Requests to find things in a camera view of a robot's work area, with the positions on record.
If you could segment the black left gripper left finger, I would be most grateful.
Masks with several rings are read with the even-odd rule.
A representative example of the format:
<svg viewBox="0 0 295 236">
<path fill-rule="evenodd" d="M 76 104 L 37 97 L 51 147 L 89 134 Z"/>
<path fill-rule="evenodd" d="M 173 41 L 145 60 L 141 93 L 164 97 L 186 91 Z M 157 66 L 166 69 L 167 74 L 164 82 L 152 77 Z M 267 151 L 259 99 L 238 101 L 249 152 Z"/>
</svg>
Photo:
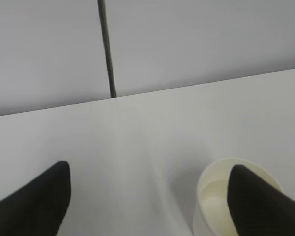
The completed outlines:
<svg viewBox="0 0 295 236">
<path fill-rule="evenodd" d="M 70 200 L 70 167 L 59 161 L 0 200 L 0 236 L 55 236 Z"/>
</svg>

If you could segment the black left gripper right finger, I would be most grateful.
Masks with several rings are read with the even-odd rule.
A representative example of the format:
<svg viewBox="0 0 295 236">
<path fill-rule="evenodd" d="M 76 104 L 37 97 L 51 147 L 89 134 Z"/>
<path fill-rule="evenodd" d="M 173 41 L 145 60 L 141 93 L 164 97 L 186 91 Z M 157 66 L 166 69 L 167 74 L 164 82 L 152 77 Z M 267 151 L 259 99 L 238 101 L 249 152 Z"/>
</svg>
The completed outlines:
<svg viewBox="0 0 295 236">
<path fill-rule="evenodd" d="M 295 201 L 243 165 L 231 169 L 227 204 L 240 236 L 295 236 Z"/>
</svg>

